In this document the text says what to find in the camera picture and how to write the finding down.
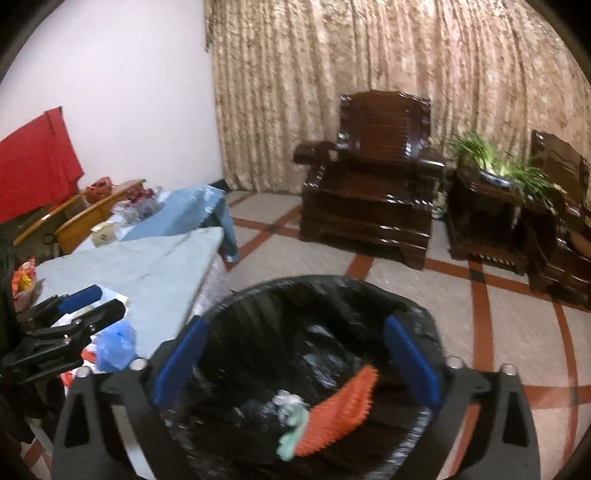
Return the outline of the green potted plant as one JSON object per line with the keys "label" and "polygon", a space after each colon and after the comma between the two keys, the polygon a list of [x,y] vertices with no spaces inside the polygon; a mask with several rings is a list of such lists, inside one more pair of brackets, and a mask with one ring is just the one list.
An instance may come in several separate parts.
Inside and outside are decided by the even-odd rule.
{"label": "green potted plant", "polygon": [[451,141],[458,166],[476,171],[479,179],[489,184],[514,190],[521,197],[552,206],[553,185],[538,167],[523,163],[508,152],[502,152],[478,131],[456,135]]}

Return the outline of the grey table cloth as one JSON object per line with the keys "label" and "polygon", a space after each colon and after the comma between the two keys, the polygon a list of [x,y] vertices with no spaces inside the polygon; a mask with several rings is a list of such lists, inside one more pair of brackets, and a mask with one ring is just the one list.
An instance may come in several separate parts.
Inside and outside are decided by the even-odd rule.
{"label": "grey table cloth", "polygon": [[39,299],[73,294],[93,284],[125,296],[136,352],[149,357],[162,342],[176,337],[192,316],[230,294],[218,254],[222,236],[221,228],[208,227],[114,242],[49,260],[36,269]]}

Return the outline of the beige patterned curtain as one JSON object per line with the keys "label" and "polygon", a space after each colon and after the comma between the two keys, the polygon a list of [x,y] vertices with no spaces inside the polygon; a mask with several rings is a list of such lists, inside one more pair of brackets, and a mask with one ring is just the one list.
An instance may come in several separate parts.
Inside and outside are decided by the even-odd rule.
{"label": "beige patterned curtain", "polygon": [[590,83],[525,1],[208,1],[224,180],[301,190],[293,153],[332,140],[339,98],[402,91],[432,104],[430,140],[476,130],[525,158],[532,130],[590,152]]}

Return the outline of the red yellow snack bag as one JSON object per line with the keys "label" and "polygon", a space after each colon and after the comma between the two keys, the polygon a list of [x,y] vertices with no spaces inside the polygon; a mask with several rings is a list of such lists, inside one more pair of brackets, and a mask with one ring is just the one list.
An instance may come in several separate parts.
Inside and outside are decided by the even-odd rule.
{"label": "red yellow snack bag", "polygon": [[12,294],[15,311],[27,310],[37,291],[36,258],[30,257],[13,273]]}

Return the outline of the black lined trash bin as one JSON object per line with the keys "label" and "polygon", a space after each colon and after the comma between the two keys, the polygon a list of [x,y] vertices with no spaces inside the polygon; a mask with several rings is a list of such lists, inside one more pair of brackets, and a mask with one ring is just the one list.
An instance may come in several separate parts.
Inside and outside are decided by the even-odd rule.
{"label": "black lined trash bin", "polygon": [[[389,479],[423,435],[418,405],[384,335],[397,319],[428,359],[444,360],[432,315],[403,296],[342,276],[276,279],[205,314],[204,354],[171,412],[173,438],[202,479]],[[307,457],[276,454],[277,392],[317,405],[363,368],[379,380],[368,418]]]}

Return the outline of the red cloth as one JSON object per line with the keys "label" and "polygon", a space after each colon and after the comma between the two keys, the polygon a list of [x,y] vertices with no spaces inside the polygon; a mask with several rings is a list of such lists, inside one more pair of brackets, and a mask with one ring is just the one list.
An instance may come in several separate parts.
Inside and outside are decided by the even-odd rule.
{"label": "red cloth", "polygon": [[2,222],[60,204],[78,191],[83,170],[60,107],[1,141],[0,175]]}

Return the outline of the wooden chair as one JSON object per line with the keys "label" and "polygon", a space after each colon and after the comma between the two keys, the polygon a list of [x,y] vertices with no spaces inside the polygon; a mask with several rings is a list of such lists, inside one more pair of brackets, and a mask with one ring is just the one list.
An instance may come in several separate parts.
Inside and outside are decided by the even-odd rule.
{"label": "wooden chair", "polygon": [[24,245],[26,242],[32,241],[33,239],[42,238],[45,235],[52,236],[60,226],[65,224],[78,213],[81,213],[86,207],[87,203],[83,193],[76,193],[67,201],[56,207],[52,207],[39,219],[26,227],[24,231],[13,240],[13,245],[17,247]]}
{"label": "wooden chair", "polygon": [[113,188],[109,196],[90,205],[66,221],[55,232],[57,243],[63,254],[71,254],[91,232],[91,229],[111,216],[112,207],[127,196],[132,187],[142,187],[144,179],[129,180]]}

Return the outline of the glass fruit bowl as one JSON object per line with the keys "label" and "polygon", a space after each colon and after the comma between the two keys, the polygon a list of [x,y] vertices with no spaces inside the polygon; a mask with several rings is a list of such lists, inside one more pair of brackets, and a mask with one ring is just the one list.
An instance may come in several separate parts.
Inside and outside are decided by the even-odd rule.
{"label": "glass fruit bowl", "polygon": [[126,197],[117,202],[111,212],[118,215],[126,224],[135,225],[156,214],[163,207],[160,193],[160,187],[130,187],[126,191]]}

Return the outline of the small tissue box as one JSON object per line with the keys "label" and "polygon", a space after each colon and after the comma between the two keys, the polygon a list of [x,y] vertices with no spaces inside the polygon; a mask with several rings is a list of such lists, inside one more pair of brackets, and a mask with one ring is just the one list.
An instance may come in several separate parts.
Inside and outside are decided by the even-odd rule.
{"label": "small tissue box", "polygon": [[101,222],[91,228],[89,238],[95,248],[118,241],[120,224],[114,221]]}

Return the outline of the red woven basket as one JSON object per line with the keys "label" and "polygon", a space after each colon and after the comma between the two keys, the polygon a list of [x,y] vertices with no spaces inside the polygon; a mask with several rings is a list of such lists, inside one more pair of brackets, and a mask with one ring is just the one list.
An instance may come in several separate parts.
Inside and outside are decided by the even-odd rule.
{"label": "red woven basket", "polygon": [[101,177],[84,190],[84,198],[89,205],[109,197],[113,191],[113,184],[108,176]]}

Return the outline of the light blue table cloth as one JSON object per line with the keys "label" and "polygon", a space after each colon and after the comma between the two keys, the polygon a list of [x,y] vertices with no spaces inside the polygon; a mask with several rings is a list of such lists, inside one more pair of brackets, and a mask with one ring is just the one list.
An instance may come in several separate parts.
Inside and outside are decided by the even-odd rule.
{"label": "light blue table cloth", "polygon": [[[200,185],[160,193],[160,200],[163,207],[135,225],[128,225],[118,215],[112,214],[106,221],[120,224],[118,241],[177,236],[200,228],[219,227],[222,229],[219,254],[230,263],[238,261],[238,242],[226,205],[225,191],[211,185]],[[95,248],[89,236],[76,248],[77,251]]]}

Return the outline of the green rubber glove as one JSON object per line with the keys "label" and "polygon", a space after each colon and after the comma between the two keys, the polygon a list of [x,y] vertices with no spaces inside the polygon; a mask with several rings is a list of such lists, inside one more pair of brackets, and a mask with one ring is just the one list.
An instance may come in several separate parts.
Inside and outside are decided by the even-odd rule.
{"label": "green rubber glove", "polygon": [[308,428],[309,419],[310,412],[304,404],[284,405],[280,408],[280,420],[287,427],[276,448],[276,455],[280,460],[287,462],[296,456],[297,444]]}

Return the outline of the blue plastic bag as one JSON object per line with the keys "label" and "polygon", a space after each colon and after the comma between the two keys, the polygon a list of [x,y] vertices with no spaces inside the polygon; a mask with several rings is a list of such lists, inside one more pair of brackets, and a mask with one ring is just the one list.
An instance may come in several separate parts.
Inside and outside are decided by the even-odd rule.
{"label": "blue plastic bag", "polygon": [[102,330],[93,344],[96,348],[95,365],[102,372],[123,370],[136,358],[136,333],[126,319]]}

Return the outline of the orange spiky mat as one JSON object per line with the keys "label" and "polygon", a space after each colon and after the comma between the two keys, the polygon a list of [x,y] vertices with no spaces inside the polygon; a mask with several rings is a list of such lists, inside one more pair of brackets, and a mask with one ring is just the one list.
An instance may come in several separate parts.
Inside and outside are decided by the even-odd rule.
{"label": "orange spiky mat", "polygon": [[378,379],[378,370],[365,365],[339,391],[312,407],[294,456],[315,454],[362,425],[369,416]]}

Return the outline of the white tissue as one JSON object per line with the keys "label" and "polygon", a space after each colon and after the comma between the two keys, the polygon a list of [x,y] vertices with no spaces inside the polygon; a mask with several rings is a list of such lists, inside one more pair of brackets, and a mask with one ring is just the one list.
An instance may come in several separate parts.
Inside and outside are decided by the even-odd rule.
{"label": "white tissue", "polygon": [[288,418],[294,416],[301,416],[307,404],[301,399],[301,396],[288,392],[287,390],[280,389],[273,395],[270,400],[271,406],[276,411],[277,417],[283,422],[287,422]]}

